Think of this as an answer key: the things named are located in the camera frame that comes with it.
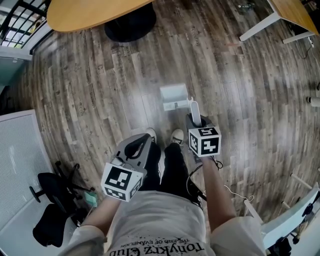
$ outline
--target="cable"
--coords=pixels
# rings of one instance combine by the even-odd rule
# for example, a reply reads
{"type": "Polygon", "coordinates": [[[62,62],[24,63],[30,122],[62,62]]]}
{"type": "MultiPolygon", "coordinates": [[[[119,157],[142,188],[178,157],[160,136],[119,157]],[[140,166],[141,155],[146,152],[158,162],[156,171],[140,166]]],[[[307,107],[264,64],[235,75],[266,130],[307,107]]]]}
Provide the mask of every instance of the cable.
{"type": "Polygon", "coordinates": [[[310,48],[306,51],[306,54],[305,54],[305,57],[302,57],[300,52],[299,52],[299,49],[298,49],[298,46],[297,46],[297,41],[294,41],[295,42],[295,47],[296,47],[296,50],[300,56],[301,59],[305,60],[307,57],[308,57],[308,52],[310,51],[310,49],[312,48],[312,45],[310,46],[310,48]]]}
{"type": "MultiPolygon", "coordinates": [[[[222,168],[224,167],[224,165],[223,165],[220,161],[216,160],[213,156],[211,156],[211,160],[214,161],[214,163],[215,163],[216,167],[218,168],[218,170],[220,170],[220,169],[222,169],[222,168]]],[[[195,168],[195,169],[189,174],[188,178],[186,179],[186,183],[185,183],[186,191],[188,192],[188,194],[189,194],[190,196],[193,196],[193,195],[190,194],[189,189],[188,189],[189,180],[190,180],[191,176],[192,176],[196,171],[198,171],[202,166],[203,166],[203,165],[200,164],[197,168],[195,168]]],[[[249,198],[248,198],[248,197],[246,197],[246,196],[243,196],[243,195],[240,195],[240,194],[238,194],[238,193],[232,192],[231,189],[230,189],[227,185],[224,185],[224,186],[230,191],[231,194],[237,195],[237,196],[239,196],[239,197],[241,197],[241,198],[243,198],[243,199],[247,199],[247,200],[249,201],[249,203],[255,198],[255,196],[254,196],[253,194],[250,195],[249,198]]],[[[244,216],[246,216],[247,213],[248,213],[248,208],[246,209],[244,216]]]]}
{"type": "MultiPolygon", "coordinates": [[[[311,49],[311,53],[312,53],[312,55],[313,55],[313,57],[314,57],[314,59],[315,59],[316,65],[318,66],[318,69],[319,69],[319,71],[320,71],[320,66],[319,66],[318,60],[317,60],[317,58],[316,58],[316,56],[315,56],[315,54],[314,54],[314,51],[313,51],[312,49],[311,49]]],[[[320,82],[318,83],[316,89],[317,89],[318,91],[320,91],[320,82]]]]}

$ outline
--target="white t-shirt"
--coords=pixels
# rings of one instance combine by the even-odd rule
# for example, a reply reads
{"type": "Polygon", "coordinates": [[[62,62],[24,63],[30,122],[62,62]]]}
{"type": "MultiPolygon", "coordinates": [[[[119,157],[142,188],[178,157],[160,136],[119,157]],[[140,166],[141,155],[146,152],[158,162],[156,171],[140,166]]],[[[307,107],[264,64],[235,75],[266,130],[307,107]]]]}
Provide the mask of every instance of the white t-shirt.
{"type": "Polygon", "coordinates": [[[104,254],[104,234],[94,226],[75,230],[60,256],[264,256],[259,223],[236,217],[216,228],[206,243],[203,211],[189,200],[158,191],[138,191],[122,202],[104,254]]]}

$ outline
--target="black cable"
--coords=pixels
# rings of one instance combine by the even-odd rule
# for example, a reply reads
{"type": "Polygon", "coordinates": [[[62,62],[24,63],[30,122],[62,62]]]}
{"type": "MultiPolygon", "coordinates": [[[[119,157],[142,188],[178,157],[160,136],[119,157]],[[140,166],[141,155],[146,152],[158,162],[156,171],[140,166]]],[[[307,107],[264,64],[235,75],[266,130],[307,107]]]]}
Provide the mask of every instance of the black cable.
{"type": "Polygon", "coordinates": [[[305,54],[305,57],[302,57],[300,52],[299,52],[299,49],[298,49],[298,46],[297,46],[297,41],[294,41],[295,42],[295,47],[296,47],[296,50],[300,56],[301,59],[305,60],[307,57],[308,57],[308,52],[310,51],[310,49],[312,48],[312,45],[310,46],[310,48],[306,51],[306,54],[305,54]]]}
{"type": "MultiPolygon", "coordinates": [[[[218,171],[224,167],[224,165],[222,164],[222,162],[216,160],[213,156],[211,156],[211,160],[215,163],[215,166],[218,168],[218,171]]],[[[192,182],[192,181],[191,181],[191,176],[192,176],[193,174],[195,174],[202,166],[203,166],[203,165],[200,164],[197,168],[195,168],[195,169],[189,174],[189,176],[188,176],[188,178],[187,178],[187,180],[186,180],[186,184],[185,184],[185,186],[186,186],[186,191],[188,192],[188,194],[189,194],[190,196],[194,196],[194,195],[190,194],[189,189],[188,189],[188,184],[189,184],[189,182],[192,182]]],[[[201,197],[203,200],[207,201],[206,195],[205,195],[200,189],[199,189],[199,193],[198,193],[197,196],[199,196],[199,197],[201,197]]]]}

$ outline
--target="black pants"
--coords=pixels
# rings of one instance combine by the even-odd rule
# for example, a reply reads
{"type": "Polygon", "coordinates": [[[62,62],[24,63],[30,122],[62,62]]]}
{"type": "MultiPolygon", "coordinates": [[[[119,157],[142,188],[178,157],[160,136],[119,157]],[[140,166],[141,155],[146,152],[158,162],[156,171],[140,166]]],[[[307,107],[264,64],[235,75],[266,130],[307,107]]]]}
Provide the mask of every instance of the black pants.
{"type": "Polygon", "coordinates": [[[189,195],[186,182],[188,178],[188,169],[185,164],[181,148],[177,143],[171,143],[165,150],[164,173],[160,183],[159,161],[161,157],[160,147],[152,142],[149,158],[145,169],[147,175],[139,191],[160,191],[170,193],[194,203],[198,203],[196,196],[189,195]]]}

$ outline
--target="white table leg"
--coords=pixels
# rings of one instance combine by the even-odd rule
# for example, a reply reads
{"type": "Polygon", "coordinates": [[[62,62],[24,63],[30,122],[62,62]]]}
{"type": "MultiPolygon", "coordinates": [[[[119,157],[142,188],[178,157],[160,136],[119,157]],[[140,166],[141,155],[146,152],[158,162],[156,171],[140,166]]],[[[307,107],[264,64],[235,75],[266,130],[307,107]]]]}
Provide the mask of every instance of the white table leg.
{"type": "Polygon", "coordinates": [[[241,41],[245,41],[248,38],[252,37],[254,34],[258,33],[259,31],[265,29],[272,23],[280,20],[281,17],[278,15],[278,13],[274,12],[268,17],[266,17],[264,20],[260,21],[257,25],[250,28],[247,32],[245,32],[242,36],[240,36],[241,41]]]}
{"type": "Polygon", "coordinates": [[[297,182],[299,182],[301,185],[305,186],[307,189],[312,190],[312,186],[310,186],[308,183],[300,179],[297,175],[291,173],[290,176],[294,178],[297,182]]]}
{"type": "Polygon", "coordinates": [[[289,38],[283,40],[282,42],[284,44],[288,44],[288,43],[291,43],[293,41],[296,41],[296,40],[299,40],[299,39],[302,39],[302,38],[313,36],[314,34],[315,33],[311,32],[311,31],[307,31],[307,32],[304,32],[304,33],[297,34],[295,36],[289,37],[289,38]]]}
{"type": "Polygon", "coordinates": [[[260,218],[259,214],[256,212],[255,208],[252,206],[252,204],[249,202],[249,200],[243,201],[249,212],[251,213],[252,217],[254,217],[261,225],[264,223],[262,219],[260,218]]]}
{"type": "Polygon", "coordinates": [[[282,205],[288,210],[290,209],[290,206],[285,201],[282,201],[282,205]]]}

